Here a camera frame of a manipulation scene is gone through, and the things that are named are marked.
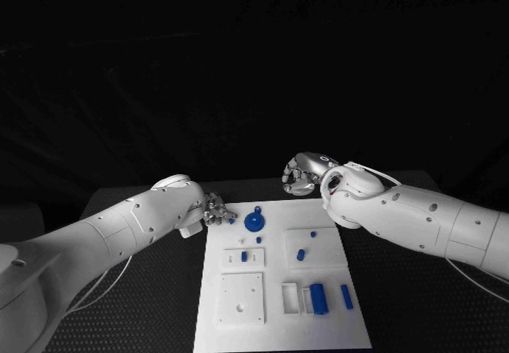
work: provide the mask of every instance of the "black table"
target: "black table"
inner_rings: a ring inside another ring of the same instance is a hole
[[[402,184],[438,191],[422,171],[391,175]],[[218,191],[225,202],[294,199],[283,192],[280,178],[200,185]],[[98,190],[82,217],[147,189]],[[319,198],[319,192],[304,197]],[[407,250],[365,229],[339,231],[375,352],[509,352],[509,304],[483,292],[444,259]],[[205,245],[206,229],[187,239],[173,231],[136,254],[111,292],[62,320],[45,352],[192,352]],[[91,299],[112,283],[123,264]],[[459,266],[509,298],[509,285]]]

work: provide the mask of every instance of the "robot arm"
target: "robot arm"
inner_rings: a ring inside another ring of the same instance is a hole
[[[185,175],[55,232],[0,244],[0,347],[42,352],[71,301],[87,283],[173,229],[187,238],[221,224],[221,198]]]
[[[385,188],[366,167],[337,165],[320,154],[300,153],[293,161],[283,182],[293,175],[294,183],[284,190],[298,195],[320,185],[323,208],[340,226],[365,227],[371,234],[405,248],[509,278],[506,213],[407,185]]]

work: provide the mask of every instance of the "black background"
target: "black background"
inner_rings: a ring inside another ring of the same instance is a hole
[[[101,187],[316,151],[503,210],[508,33],[505,1],[3,5],[1,200],[52,230]]]

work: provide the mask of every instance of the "small blue part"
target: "small blue part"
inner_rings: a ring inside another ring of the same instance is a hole
[[[254,208],[254,212],[247,215],[244,219],[244,226],[249,232],[258,232],[265,226],[265,218],[262,217],[262,209],[260,206]]]
[[[313,312],[316,315],[326,315],[329,313],[326,291],[323,285],[314,283],[310,285],[310,302],[313,304]]]
[[[304,260],[304,254],[306,254],[306,252],[300,249],[300,250],[298,250],[298,253],[297,253],[297,260],[298,260],[298,261],[303,261],[303,260]]]
[[[350,293],[348,293],[348,286],[342,285],[342,292],[343,292],[343,299],[345,299],[345,305],[349,310],[353,309],[353,304],[352,304],[352,298],[350,298]]]

